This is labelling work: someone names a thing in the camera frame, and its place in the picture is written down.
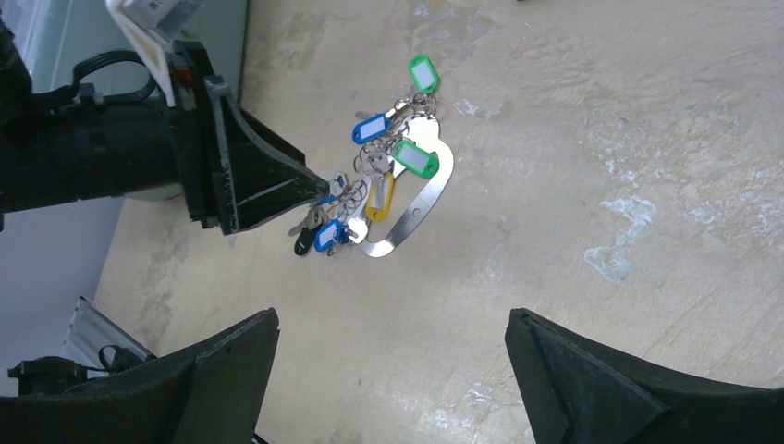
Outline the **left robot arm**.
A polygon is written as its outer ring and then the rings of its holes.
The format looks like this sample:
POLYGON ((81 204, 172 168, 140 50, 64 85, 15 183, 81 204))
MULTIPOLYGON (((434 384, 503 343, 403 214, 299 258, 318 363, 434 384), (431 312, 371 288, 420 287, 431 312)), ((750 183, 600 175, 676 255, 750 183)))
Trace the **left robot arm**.
POLYGON ((201 43, 177 41, 165 67, 175 102, 148 82, 102 95, 86 77, 113 50, 78 63, 69 85, 35 93, 10 29, 1 30, 1 211, 124 196, 169 185, 190 218, 238 234, 324 198, 303 152, 243 110, 201 43))

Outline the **metal keyring plate with keys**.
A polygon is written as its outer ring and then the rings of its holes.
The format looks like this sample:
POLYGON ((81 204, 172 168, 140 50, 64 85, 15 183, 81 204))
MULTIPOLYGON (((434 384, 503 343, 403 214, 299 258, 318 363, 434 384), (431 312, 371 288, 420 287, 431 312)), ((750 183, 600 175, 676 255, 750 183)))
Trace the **metal keyring plate with keys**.
POLYGON ((356 245, 367 256, 384 257, 405 241, 428 216, 454 171, 451 148, 441 139, 437 96, 441 78, 435 63, 418 54, 408 64, 412 81, 407 95, 383 113, 361 115, 351 139, 359 147, 350 179, 342 172, 329 181, 328 194, 312 203, 289 231, 297 256, 329 256, 356 245), (372 225, 387 220, 398 179, 423 180, 423 188, 381 240, 371 240, 372 225))

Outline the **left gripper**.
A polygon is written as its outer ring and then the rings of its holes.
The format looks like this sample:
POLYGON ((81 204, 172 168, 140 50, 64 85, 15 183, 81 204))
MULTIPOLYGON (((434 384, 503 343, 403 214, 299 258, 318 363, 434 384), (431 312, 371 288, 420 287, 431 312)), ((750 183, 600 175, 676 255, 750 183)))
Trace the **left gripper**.
POLYGON ((244 111, 220 76, 203 97, 191 76, 168 107, 153 77, 136 91, 104 95, 85 78, 120 63, 139 64, 130 50, 79 62, 71 83, 34 92, 12 40, 1 44, 1 212, 121 196, 205 177, 212 146, 218 221, 239 234, 330 193, 304 154, 244 111))

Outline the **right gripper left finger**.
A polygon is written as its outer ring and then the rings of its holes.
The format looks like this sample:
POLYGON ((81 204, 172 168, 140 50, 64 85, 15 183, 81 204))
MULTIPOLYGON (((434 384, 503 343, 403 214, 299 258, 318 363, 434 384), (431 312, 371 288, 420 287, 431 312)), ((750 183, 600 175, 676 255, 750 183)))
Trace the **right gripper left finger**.
POLYGON ((260 443, 279 339, 262 310, 212 337, 57 394, 1 399, 4 443, 260 443))

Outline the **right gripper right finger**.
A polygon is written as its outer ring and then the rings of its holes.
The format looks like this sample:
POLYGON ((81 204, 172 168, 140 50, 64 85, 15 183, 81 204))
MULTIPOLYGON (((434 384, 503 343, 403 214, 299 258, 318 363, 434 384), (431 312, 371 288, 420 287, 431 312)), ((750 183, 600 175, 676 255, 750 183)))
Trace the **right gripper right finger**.
POLYGON ((538 443, 780 443, 783 391, 684 374, 511 310, 508 356, 538 443))

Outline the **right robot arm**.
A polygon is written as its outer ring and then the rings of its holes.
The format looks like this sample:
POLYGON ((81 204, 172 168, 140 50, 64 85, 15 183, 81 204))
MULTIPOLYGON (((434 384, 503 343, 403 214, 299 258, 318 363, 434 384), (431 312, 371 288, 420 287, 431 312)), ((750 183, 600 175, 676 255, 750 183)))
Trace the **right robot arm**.
MULTIPOLYGON (((8 370, 5 443, 254 443, 279 338, 273 309, 122 372, 65 358, 8 370)), ((539 443, 779 443, 783 392, 687 375, 527 309, 505 336, 539 443)))

